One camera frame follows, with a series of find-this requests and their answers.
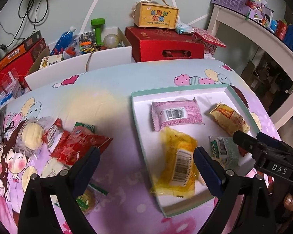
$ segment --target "yellow gift box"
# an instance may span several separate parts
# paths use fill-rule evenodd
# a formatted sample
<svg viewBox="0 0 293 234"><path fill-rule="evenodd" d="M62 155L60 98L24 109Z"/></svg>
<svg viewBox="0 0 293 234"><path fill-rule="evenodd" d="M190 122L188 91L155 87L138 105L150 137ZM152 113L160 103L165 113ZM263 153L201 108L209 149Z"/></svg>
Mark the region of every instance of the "yellow gift box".
<svg viewBox="0 0 293 234"><path fill-rule="evenodd" d="M141 0L134 6L134 24L139 27L156 27L175 29L179 9L166 5L151 3L151 0Z"/></svg>

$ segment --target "wall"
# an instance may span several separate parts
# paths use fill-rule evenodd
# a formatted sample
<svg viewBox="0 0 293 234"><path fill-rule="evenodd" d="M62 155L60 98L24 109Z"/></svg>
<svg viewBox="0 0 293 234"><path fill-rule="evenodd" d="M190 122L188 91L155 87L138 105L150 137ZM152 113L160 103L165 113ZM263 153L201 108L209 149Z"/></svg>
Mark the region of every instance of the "wall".
<svg viewBox="0 0 293 234"><path fill-rule="evenodd" d="M6 31L16 33L21 19L18 17L18 8L21 0L9 0L0 12L0 22ZM36 26L45 38L46 43L52 43L70 26L77 28L76 32L91 30L90 21L93 18L106 19L106 27L118 26L122 30L133 24L130 16L131 7L139 0L49 0L49 12L43 24ZM277 19L282 19L285 12L283 0L267 0L269 7L275 10ZM207 28L213 5L210 0L166 0L170 5L176 5L180 9L180 20L195 27ZM27 2L24 2L20 14L25 13ZM46 3L43 0L37 11L37 19L40 19L45 11ZM35 10L32 10L31 18L35 18ZM21 36L27 37L33 32L33 25L27 22L21 30ZM250 40L241 36L226 26L221 26L217 34L226 45L226 49L218 48L215 57L222 60L237 72L243 71L248 59L255 54L257 46ZM13 37L4 33L0 27L0 44L9 44Z"/></svg>

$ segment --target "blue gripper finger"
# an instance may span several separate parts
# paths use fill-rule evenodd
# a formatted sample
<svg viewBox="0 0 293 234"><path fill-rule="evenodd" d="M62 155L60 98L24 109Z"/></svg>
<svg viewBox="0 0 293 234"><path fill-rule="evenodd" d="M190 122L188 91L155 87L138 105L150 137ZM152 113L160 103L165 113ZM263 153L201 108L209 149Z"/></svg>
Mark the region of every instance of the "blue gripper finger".
<svg viewBox="0 0 293 234"><path fill-rule="evenodd" d="M193 160L210 193L218 199L221 198L223 195L222 180L213 169L212 163L214 160L212 160L203 147L197 147L194 150Z"/></svg>

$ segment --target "desk leg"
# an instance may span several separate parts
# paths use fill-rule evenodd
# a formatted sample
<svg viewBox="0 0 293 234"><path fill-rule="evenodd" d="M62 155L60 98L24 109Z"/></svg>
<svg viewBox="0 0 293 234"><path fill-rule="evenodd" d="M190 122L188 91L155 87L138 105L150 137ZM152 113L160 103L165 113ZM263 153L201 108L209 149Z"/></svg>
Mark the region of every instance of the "desk leg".
<svg viewBox="0 0 293 234"><path fill-rule="evenodd" d="M211 20L209 21L209 25L207 28L207 31L209 31L214 36L216 36L216 33L218 31L218 27L219 27L219 23L220 23L219 21L217 21L218 13L219 13L219 8L214 7L213 13L211 16Z"/></svg>
<svg viewBox="0 0 293 234"><path fill-rule="evenodd" d="M288 99L279 107L277 111L271 116L271 120L278 130L293 116L293 92Z"/></svg>

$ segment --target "floor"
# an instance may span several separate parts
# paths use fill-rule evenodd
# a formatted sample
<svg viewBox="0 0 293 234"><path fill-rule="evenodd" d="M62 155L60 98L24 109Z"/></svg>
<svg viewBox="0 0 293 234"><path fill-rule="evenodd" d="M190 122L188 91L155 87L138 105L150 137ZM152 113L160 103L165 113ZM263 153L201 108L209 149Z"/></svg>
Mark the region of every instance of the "floor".
<svg viewBox="0 0 293 234"><path fill-rule="evenodd" d="M281 140L293 148L293 121L288 120L281 128L278 129Z"/></svg>

